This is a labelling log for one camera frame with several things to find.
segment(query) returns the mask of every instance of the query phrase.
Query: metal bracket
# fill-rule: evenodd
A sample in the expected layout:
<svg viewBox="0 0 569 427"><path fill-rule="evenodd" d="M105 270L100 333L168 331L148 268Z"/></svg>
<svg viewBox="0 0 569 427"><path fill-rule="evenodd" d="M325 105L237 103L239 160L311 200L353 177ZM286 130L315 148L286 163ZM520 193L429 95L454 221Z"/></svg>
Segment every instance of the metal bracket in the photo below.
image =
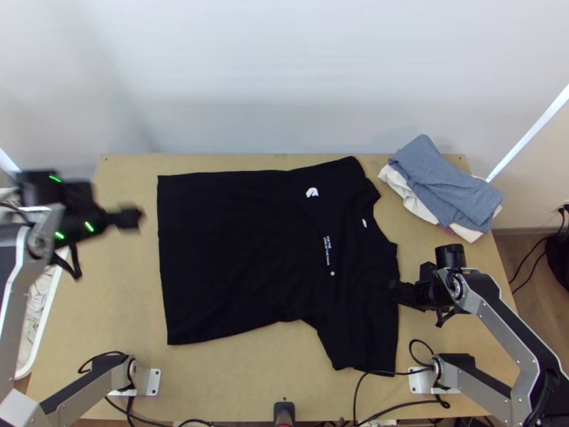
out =
<svg viewBox="0 0 569 427"><path fill-rule="evenodd" d="M136 367L136 376L133 378L135 389L111 391L108 396L156 396L160 387L162 371L156 368Z"/></svg>
<svg viewBox="0 0 569 427"><path fill-rule="evenodd" d="M410 367L408 372L420 371L425 367ZM458 389L441 389L435 387L435 380L437 378L436 371L423 371L414 375L409 375L409 389L413 394L458 394Z"/></svg>

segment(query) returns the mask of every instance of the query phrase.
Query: black strap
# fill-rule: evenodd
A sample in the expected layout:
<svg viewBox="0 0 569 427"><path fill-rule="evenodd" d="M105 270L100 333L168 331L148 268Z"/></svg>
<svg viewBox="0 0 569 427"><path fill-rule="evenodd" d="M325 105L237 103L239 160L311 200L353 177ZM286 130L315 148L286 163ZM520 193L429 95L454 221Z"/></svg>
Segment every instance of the black strap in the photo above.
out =
<svg viewBox="0 0 569 427"><path fill-rule="evenodd" d="M75 280L80 279L83 276L83 271L81 271L81 266L79 265L79 255L77 253L77 245L70 243L69 249L71 250L71 262L73 267L69 263L61 258L57 253L53 253L53 262L59 265L63 270L71 274L71 277Z"/></svg>

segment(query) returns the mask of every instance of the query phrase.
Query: folded clothes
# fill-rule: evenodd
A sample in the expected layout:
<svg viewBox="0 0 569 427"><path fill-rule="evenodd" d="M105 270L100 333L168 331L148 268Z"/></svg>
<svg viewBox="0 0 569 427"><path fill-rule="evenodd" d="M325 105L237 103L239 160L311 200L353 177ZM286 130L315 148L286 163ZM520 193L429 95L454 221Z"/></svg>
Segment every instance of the folded clothes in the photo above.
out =
<svg viewBox="0 0 569 427"><path fill-rule="evenodd" d="M405 178L403 178L403 176L390 165L387 164L381 169L378 178L387 183L403 198L403 205L407 210L431 224L437 225L440 223L437 217L433 215L425 204L417 197L417 194L413 193L413 190L407 185ZM494 216L498 215L501 209L502 207L498 206L494 212ZM451 223L449 228L468 243L475 242L483 235L481 231L471 230L470 228L466 228L457 223Z"/></svg>
<svg viewBox="0 0 569 427"><path fill-rule="evenodd" d="M427 135L419 135L389 159L443 226L459 224L488 233L504 194L448 162Z"/></svg>

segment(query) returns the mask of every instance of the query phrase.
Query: wooden table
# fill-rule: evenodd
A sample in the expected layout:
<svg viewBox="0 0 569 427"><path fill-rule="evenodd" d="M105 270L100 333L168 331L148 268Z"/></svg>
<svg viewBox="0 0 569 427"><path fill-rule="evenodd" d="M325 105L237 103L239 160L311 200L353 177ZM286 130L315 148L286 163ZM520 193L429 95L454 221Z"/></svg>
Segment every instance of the wooden table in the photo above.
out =
<svg viewBox="0 0 569 427"><path fill-rule="evenodd" d="M76 369L95 354L119 349L133 353L146 367L162 369L157 397L136 400L138 414L154 420L270 421L272 405L283 397L293 401L300 421L351 417L353 391L361 372L334 371L316 331L302 321L277 323L233 337L184 346L166 345L158 242L156 176L205 171L293 169L343 157L340 154L129 154L104 155L95 175L103 206L134 202L146 211L141 233L105 237L80 246L84 278L74 283L64 275L33 370L28 394L45 397L76 379ZM401 278L414 282L419 265L435 260L435 246L463 243L467 262L501 284L504 299L514 306L494 238L468 244L411 214L400 197L377 174L389 156L358 155L381 199L374 215L390 241L397 243ZM449 156L468 169L464 156ZM474 355L480 369L513 383L515 364L474 316L456 316L440 330L433 312L401 307L397 369L414 363L408 353L412 338L425 340L436 352ZM406 401L406 377L372 376L358 396L358 417ZM479 416L486 411L466 396L446 398L452 405L402 408L392 418ZM88 418L124 419L104 401Z"/></svg>

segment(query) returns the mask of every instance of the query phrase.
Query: white folded cloth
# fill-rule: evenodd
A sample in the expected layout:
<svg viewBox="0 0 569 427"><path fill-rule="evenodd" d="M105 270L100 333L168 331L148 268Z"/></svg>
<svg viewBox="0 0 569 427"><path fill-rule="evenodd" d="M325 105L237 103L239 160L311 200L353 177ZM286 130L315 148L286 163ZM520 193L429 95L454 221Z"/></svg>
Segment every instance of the white folded cloth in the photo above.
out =
<svg viewBox="0 0 569 427"><path fill-rule="evenodd" d="M421 200L419 200L417 195L407 185L405 178L403 178L403 176L394 168L388 164L385 165L383 169L381 169L381 172L379 172L378 178L381 179L381 181L387 183L397 194L403 198L403 205L405 208L407 208L407 210L413 212L419 218L422 218L431 224L437 225L439 223L437 217L433 215L429 209L427 209ZM502 207L498 206L494 212L494 217L498 215L501 210ZM466 228L457 223L451 223L449 227L468 243L475 242L483 234L481 231L471 230L470 228Z"/></svg>

